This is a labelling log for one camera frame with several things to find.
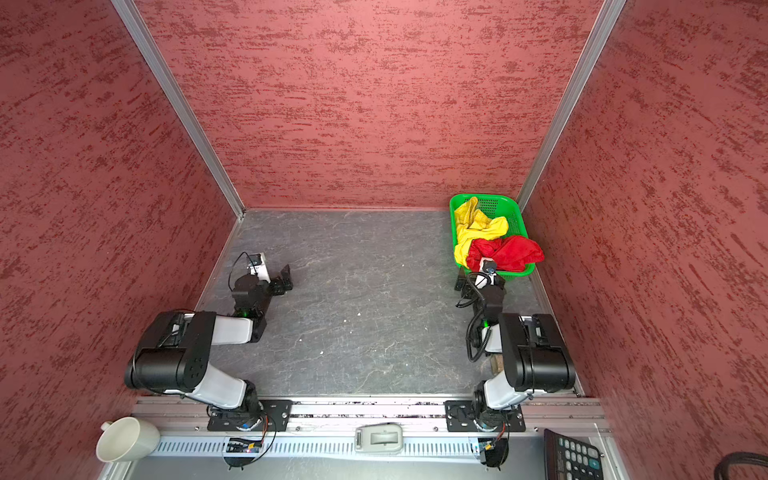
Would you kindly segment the yellow shorts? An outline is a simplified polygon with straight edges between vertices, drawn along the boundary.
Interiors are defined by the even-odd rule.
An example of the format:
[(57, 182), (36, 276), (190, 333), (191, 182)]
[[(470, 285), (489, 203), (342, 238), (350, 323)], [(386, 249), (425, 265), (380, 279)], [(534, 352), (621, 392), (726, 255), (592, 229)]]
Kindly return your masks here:
[(477, 197), (470, 197), (453, 212), (456, 234), (454, 259), (465, 268), (468, 267), (467, 257), (474, 240), (495, 240), (509, 230), (508, 220), (504, 216), (490, 218), (478, 208), (478, 204)]

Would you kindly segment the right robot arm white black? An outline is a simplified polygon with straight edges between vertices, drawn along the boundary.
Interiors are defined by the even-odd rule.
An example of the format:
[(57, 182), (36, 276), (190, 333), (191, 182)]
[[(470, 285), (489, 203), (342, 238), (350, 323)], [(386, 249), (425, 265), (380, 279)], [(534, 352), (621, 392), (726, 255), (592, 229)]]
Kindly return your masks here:
[(465, 272), (457, 276), (459, 308), (471, 308), (465, 330), (467, 358), (498, 355), (502, 370), (480, 382), (472, 400), (446, 413), (462, 428), (507, 433), (524, 429), (519, 405), (538, 394), (570, 390), (576, 369), (560, 330), (549, 314), (503, 311), (505, 281), (497, 274)]

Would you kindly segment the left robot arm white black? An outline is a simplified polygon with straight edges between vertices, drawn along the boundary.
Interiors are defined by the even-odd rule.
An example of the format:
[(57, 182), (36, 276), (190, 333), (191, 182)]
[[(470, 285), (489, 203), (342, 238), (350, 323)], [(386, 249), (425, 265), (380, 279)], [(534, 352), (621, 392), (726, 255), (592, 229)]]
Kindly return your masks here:
[(159, 313), (132, 354), (125, 385), (204, 404), (207, 429), (212, 432), (284, 432), (292, 401), (262, 401), (253, 382), (210, 363), (214, 346), (256, 344), (262, 339), (271, 299), (293, 289), (288, 265), (273, 279), (267, 274), (266, 266), (259, 264), (235, 281), (230, 315), (183, 309)]

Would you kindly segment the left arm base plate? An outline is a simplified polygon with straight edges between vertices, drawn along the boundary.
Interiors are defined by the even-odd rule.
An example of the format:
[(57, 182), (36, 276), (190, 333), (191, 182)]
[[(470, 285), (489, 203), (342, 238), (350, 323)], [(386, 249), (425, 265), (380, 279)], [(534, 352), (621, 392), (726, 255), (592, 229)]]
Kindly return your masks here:
[(256, 413), (208, 406), (207, 430), (249, 433), (267, 428), (283, 432), (287, 429), (293, 404), (294, 402), (288, 399), (263, 399), (259, 401), (259, 409)]

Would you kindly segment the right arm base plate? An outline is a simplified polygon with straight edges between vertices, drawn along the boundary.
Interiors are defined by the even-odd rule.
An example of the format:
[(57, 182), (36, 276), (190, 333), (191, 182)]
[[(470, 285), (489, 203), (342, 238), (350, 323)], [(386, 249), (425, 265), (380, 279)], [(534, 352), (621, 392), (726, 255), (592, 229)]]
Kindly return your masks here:
[(525, 419), (519, 406), (494, 410), (469, 400), (444, 402), (449, 432), (520, 433), (526, 430)]

